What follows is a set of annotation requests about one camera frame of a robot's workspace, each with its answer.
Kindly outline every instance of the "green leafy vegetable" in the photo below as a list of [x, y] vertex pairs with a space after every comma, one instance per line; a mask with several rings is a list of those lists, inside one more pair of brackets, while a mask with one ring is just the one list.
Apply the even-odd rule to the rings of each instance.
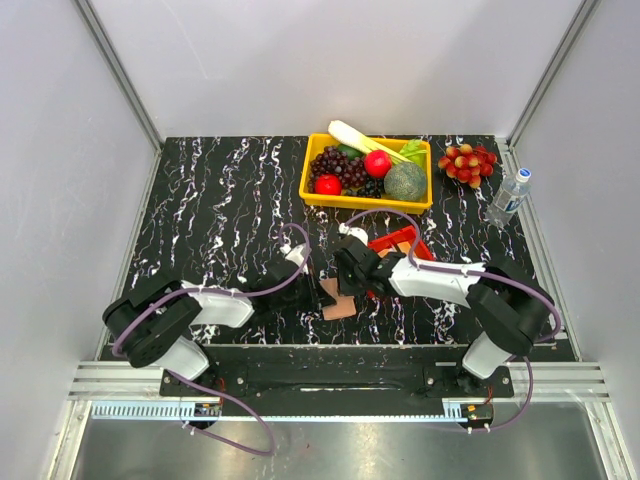
[[426, 153], [427, 151], [422, 149], [422, 140], [420, 140], [419, 138], [414, 138], [413, 140], [409, 140], [407, 142], [407, 144], [402, 147], [400, 149], [400, 155], [402, 155], [405, 158], [408, 158], [409, 160], [411, 160], [413, 163], [417, 164], [418, 166], [423, 166], [424, 165], [424, 161], [427, 158]]

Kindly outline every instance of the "cantaloupe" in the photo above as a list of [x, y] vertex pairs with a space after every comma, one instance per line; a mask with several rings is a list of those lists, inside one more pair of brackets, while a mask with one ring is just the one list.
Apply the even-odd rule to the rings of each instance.
[[417, 202], [427, 191], [427, 175], [413, 162], [398, 163], [384, 177], [384, 190], [396, 200]]

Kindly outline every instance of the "grape bunch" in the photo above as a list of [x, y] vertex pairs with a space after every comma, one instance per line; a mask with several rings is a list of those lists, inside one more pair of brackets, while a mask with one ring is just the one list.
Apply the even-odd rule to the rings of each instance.
[[384, 180], [367, 175], [367, 181], [359, 190], [348, 189], [344, 194], [348, 197], [382, 198], [384, 193]]
[[311, 176], [307, 183], [310, 193], [314, 192], [316, 180], [326, 173], [338, 177], [342, 188], [364, 187], [371, 179], [364, 169], [364, 161], [361, 157], [349, 160], [345, 152], [333, 146], [325, 147], [324, 152], [319, 153], [311, 162]]

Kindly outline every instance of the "metal base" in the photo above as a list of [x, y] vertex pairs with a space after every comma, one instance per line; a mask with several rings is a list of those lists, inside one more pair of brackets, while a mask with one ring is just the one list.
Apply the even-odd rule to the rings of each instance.
[[[515, 400], [522, 399], [528, 389], [524, 364], [508, 365]], [[534, 363], [533, 403], [582, 403], [589, 414], [593, 433], [609, 478], [636, 478], [624, 441], [620, 435], [610, 404], [600, 367], [596, 363]], [[162, 369], [147, 367], [133, 369], [126, 362], [83, 362], [69, 393], [67, 423], [53, 459], [52, 479], [70, 479], [79, 452], [80, 442], [89, 416], [96, 418], [110, 413], [120, 419], [148, 419], [175, 421], [175, 408], [193, 412], [196, 404], [213, 406], [219, 399], [203, 397], [160, 397]], [[434, 415], [345, 415], [345, 416], [270, 416], [269, 422], [339, 422], [339, 423], [416, 423], [460, 421], [460, 406], [480, 403], [483, 398], [444, 399], [444, 414]], [[495, 404], [513, 403], [514, 399], [496, 398]], [[222, 416], [220, 421], [251, 421], [250, 417]]]

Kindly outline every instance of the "yellow plastic crate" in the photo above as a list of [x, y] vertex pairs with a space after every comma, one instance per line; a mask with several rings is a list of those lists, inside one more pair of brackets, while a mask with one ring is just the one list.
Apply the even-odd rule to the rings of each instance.
[[[374, 138], [381, 145], [391, 150], [399, 152], [406, 145], [408, 140], [395, 140], [390, 138]], [[304, 157], [304, 167], [302, 168], [302, 179], [300, 180], [300, 197], [307, 205], [320, 205], [322, 207], [355, 208], [357, 210], [369, 210], [371, 208], [394, 208], [406, 213], [423, 213], [433, 204], [433, 185], [431, 184], [431, 147], [428, 142], [422, 142], [421, 147], [427, 151], [427, 158], [424, 162], [424, 171], [427, 174], [427, 191], [419, 202], [401, 202], [393, 200], [388, 195], [382, 198], [346, 197], [344, 195], [319, 195], [309, 193], [307, 183], [311, 174], [311, 161], [319, 153], [324, 151], [324, 147], [339, 145], [339, 142], [328, 133], [314, 133], [309, 137], [307, 153]]]

